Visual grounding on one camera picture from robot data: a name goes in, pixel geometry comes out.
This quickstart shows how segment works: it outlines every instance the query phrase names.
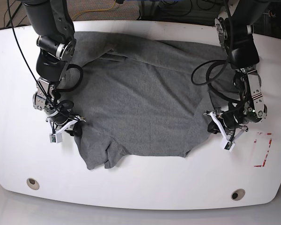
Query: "white tabletop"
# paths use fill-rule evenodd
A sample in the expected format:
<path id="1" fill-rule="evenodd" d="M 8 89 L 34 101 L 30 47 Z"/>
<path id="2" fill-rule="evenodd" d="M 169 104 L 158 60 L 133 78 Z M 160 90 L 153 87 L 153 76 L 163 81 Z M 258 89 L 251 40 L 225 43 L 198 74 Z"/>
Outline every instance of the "white tabletop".
<path id="1" fill-rule="evenodd" d="M 74 24 L 76 31 L 218 45 L 215 28 L 205 26 L 144 21 Z M 32 27 L 16 28 L 16 34 L 37 74 L 37 34 Z M 35 83 L 12 31 L 1 30 L 0 184 L 26 195 L 131 209 L 211 209 L 271 201 L 281 183 L 281 40 L 259 35 L 254 39 L 268 117 L 250 124 L 249 132 L 237 141 L 231 153 L 219 148 L 220 135 L 211 135 L 187 158 L 127 156 L 112 169 L 100 166 L 89 171 L 68 134 L 62 143 L 50 144 L 45 113 L 32 106 Z M 40 189 L 30 189 L 27 178 L 36 179 Z M 244 198 L 233 201 L 231 194 L 240 188 L 245 190 Z"/>

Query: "round hole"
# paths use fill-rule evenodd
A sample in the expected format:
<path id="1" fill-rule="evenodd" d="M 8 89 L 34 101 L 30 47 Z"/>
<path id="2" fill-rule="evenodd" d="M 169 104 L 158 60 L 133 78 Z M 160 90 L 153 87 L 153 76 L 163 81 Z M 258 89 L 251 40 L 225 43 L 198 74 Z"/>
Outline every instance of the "round hole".
<path id="1" fill-rule="evenodd" d="M 39 183 L 35 179 L 33 179 L 33 178 L 28 178 L 27 179 L 27 185 L 32 190 L 39 190 Z"/>
<path id="2" fill-rule="evenodd" d="M 243 189 L 238 189 L 232 193 L 231 199 L 234 201 L 239 201 L 244 197 L 244 195 L 245 191 Z"/>
<path id="3" fill-rule="evenodd" d="M 233 193 L 232 194 L 232 199 L 236 199 L 238 197 L 238 193 Z"/>
<path id="4" fill-rule="evenodd" d="M 29 179 L 30 184 L 36 184 L 36 181 L 33 179 Z"/>

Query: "black wire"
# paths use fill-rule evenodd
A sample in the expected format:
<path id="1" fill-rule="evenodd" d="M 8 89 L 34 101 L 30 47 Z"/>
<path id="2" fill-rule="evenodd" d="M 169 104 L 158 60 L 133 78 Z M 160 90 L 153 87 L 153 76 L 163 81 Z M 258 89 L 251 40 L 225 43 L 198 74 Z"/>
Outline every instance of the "black wire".
<path id="1" fill-rule="evenodd" d="M 204 2 L 209 2 L 209 3 L 212 3 L 212 4 L 216 4 L 218 6 L 221 6 L 222 3 L 217 3 L 216 1 L 211 1 L 211 0 L 201 0 L 201 1 L 204 1 Z"/>
<path id="2" fill-rule="evenodd" d="M 198 8 L 201 9 L 201 10 L 211 10 L 215 6 L 215 4 L 216 4 L 216 0 L 214 0 L 213 5 L 211 7 L 209 7 L 209 8 L 202 8 L 201 6 L 199 6 L 199 2 L 198 1 L 199 0 L 197 0 L 196 3 L 197 3 Z"/>
<path id="3" fill-rule="evenodd" d="M 206 81 L 209 81 L 209 77 L 210 77 L 211 71 L 212 71 L 215 67 L 217 67 L 217 66 L 219 66 L 219 65 L 222 65 L 222 64 L 224 64 L 224 63 L 225 63 L 224 60 L 217 60 L 215 63 L 213 63 L 213 64 L 208 68 L 208 70 L 207 70 L 207 72 L 206 72 Z M 218 97 L 224 99 L 224 100 L 227 101 L 227 102 L 232 102 L 232 103 L 236 103 L 236 104 L 241 103 L 241 101 L 238 101 L 238 100 L 229 98 L 229 97 L 225 96 L 224 94 L 222 94 L 221 92 L 219 92 L 218 90 L 216 90 L 216 89 L 212 86 L 211 83 L 208 84 L 208 87 L 209 87 L 209 89 L 210 89 L 214 94 L 216 94 Z"/>
<path id="4" fill-rule="evenodd" d="M 9 21 L 8 21 L 8 23 L 6 24 L 7 27 L 10 25 L 10 22 L 14 19 L 15 15 L 16 15 L 17 12 L 20 10 L 21 6 L 22 6 L 22 3 L 20 3 L 20 4 L 18 5 L 18 7 L 16 8 L 16 10 L 15 10 L 15 12 L 13 13 L 13 15 L 11 16 L 11 18 L 9 18 Z"/>
<path id="5" fill-rule="evenodd" d="M 3 16 L 3 27 L 5 27 L 5 15 L 6 15 L 7 11 L 8 11 L 8 9 L 5 11 L 4 16 Z"/>
<path id="6" fill-rule="evenodd" d="M 63 111 L 72 109 L 74 107 L 74 102 L 70 101 L 70 100 L 62 100 L 61 102 L 59 102 L 56 107 L 59 108 L 60 106 L 63 107 Z"/>
<path id="7" fill-rule="evenodd" d="M 223 114 L 232 113 L 232 112 L 235 112 L 237 110 L 240 110 L 244 106 L 244 103 L 246 102 L 246 99 L 247 98 L 245 98 L 244 101 L 242 101 L 241 103 L 237 104 L 237 106 L 234 109 L 224 111 Z"/>
<path id="8" fill-rule="evenodd" d="M 171 15 L 171 16 L 184 16 L 184 15 L 188 15 L 191 11 L 192 11 L 192 0 L 190 0 L 190 3 L 191 3 L 191 8 L 188 10 L 187 13 L 184 13 L 184 14 L 181 14 L 181 15 L 175 15 L 175 14 L 171 14 L 171 13 L 168 13 L 166 11 L 163 11 L 161 10 L 162 13 L 165 13 L 166 15 Z"/>
<path id="9" fill-rule="evenodd" d="M 215 81 L 217 78 L 219 78 L 219 76 L 223 73 L 223 71 L 225 70 L 225 68 L 227 67 L 228 63 L 229 63 L 229 59 L 231 57 L 231 53 L 232 53 L 232 48 L 233 48 L 233 41 L 234 41 L 234 38 L 233 38 L 233 24 L 232 24 L 232 19 L 231 19 L 231 13 L 230 13 L 230 10 L 229 10 L 229 6 L 227 4 L 226 1 L 224 1 L 224 4 L 225 4 L 225 8 L 226 8 L 226 11 L 227 11 L 227 15 L 228 15 L 228 19 L 229 19 L 229 23 L 230 23 L 230 46 L 229 46 L 229 53 L 228 53 L 228 56 L 226 58 L 226 61 L 223 65 L 223 67 L 221 68 L 221 70 L 218 72 L 217 75 L 215 75 L 213 78 L 211 78 L 209 81 L 206 81 L 206 82 L 203 82 L 203 83 L 196 83 L 194 80 L 193 80 L 193 76 L 195 74 L 195 72 L 200 68 L 202 67 L 203 65 L 207 64 L 207 63 L 210 63 L 212 61 L 215 61 L 215 60 L 212 60 L 212 61 L 209 61 L 209 62 L 205 62 L 201 65 L 199 65 L 197 68 L 194 69 L 194 71 L 192 72 L 192 75 L 191 75 L 191 81 L 193 83 L 193 85 L 195 86 L 203 86 L 203 85 L 206 85 L 206 84 L 209 84 L 213 81 Z"/>
<path id="10" fill-rule="evenodd" d="M 140 13 L 140 15 L 136 20 L 140 20 L 140 18 L 141 18 L 141 11 L 140 10 L 139 10 L 139 13 Z"/>
<path id="11" fill-rule="evenodd" d="M 56 125 L 56 127 L 54 128 L 56 130 L 59 125 L 56 124 L 55 121 L 53 122 L 53 126 L 54 126 L 54 124 Z"/>
<path id="12" fill-rule="evenodd" d="M 37 82 L 36 77 L 34 76 L 33 72 L 31 71 L 30 66 L 28 65 L 28 62 L 26 61 L 26 58 L 25 58 L 25 56 L 24 56 L 24 54 L 23 54 L 23 52 L 22 52 L 22 49 L 21 49 L 21 47 L 20 47 L 20 45 L 19 45 L 17 36 L 16 36 L 16 34 L 15 34 L 15 28 L 14 28 L 14 25 L 13 25 L 13 21 L 12 21 L 12 19 L 11 19 L 11 13 L 10 13 L 10 7 L 9 7 L 9 0 L 7 0 L 7 10 L 8 10 L 8 15 L 9 15 L 9 19 L 10 19 L 11 28 L 12 28 L 12 31 L 13 31 L 13 34 L 14 34 L 14 37 L 15 37 L 15 41 L 16 41 L 16 43 L 17 43 L 17 45 L 18 45 L 19 50 L 20 50 L 20 53 L 21 53 L 21 55 L 22 55 L 22 57 L 23 57 L 23 59 L 24 59 L 26 65 L 27 65 L 27 67 L 28 67 L 28 69 L 29 69 L 29 71 L 30 71 L 30 73 L 31 73 L 31 75 L 32 75 L 32 77 L 33 77 L 33 79 L 35 80 L 35 82 L 37 83 L 37 85 L 39 85 L 39 87 L 40 87 L 42 93 L 46 96 L 46 99 L 52 104 L 53 108 L 54 108 L 56 111 L 58 111 L 61 115 L 65 116 L 65 117 L 67 117 L 67 118 L 69 118 L 69 119 L 71 119 L 71 120 L 80 121 L 80 119 L 78 119 L 77 117 L 72 117 L 72 118 L 71 118 L 70 116 L 66 116 L 64 113 L 62 113 L 60 110 L 58 110 L 58 108 L 56 108 L 56 106 L 53 104 L 53 102 L 51 101 L 51 99 L 49 98 L 49 96 L 47 95 L 47 93 L 45 92 L 45 90 L 44 90 L 42 84 L 41 84 L 40 82 Z"/>
<path id="13" fill-rule="evenodd" d="M 70 64 L 70 65 L 68 65 L 67 70 L 72 69 L 72 68 L 75 68 L 75 69 L 79 70 L 79 72 L 80 72 L 79 80 L 77 81 L 77 83 L 73 87 L 66 88 L 66 89 L 56 89 L 57 92 L 59 92 L 59 93 L 61 93 L 61 92 L 71 92 L 71 91 L 75 90 L 76 88 L 78 88 L 79 85 L 81 84 L 81 82 L 83 80 L 83 70 L 82 70 L 82 68 L 78 65 Z"/>
<path id="14" fill-rule="evenodd" d="M 50 126 L 51 126 L 51 128 L 52 128 L 52 134 L 54 134 L 54 133 L 55 133 L 54 122 L 53 122 L 53 126 L 52 126 L 51 123 L 50 123 Z"/>
<path id="15" fill-rule="evenodd" d="M 164 4 L 164 5 L 172 6 L 172 5 L 177 4 L 178 1 L 174 1 L 173 3 L 168 3 L 168 2 L 166 2 L 166 1 L 161 1 L 161 3 Z"/>
<path id="16" fill-rule="evenodd" d="M 27 17 L 27 15 L 26 16 L 24 16 L 24 18 L 18 23 L 18 25 L 17 26 L 19 26 L 22 22 L 23 22 L 23 20 L 25 19 Z"/>
<path id="17" fill-rule="evenodd" d="M 233 133 L 232 133 L 232 135 L 231 135 L 229 141 L 232 142 L 232 141 L 234 140 L 235 132 L 236 132 L 236 125 L 235 125 L 235 121 L 234 121 L 234 129 L 233 129 Z"/>

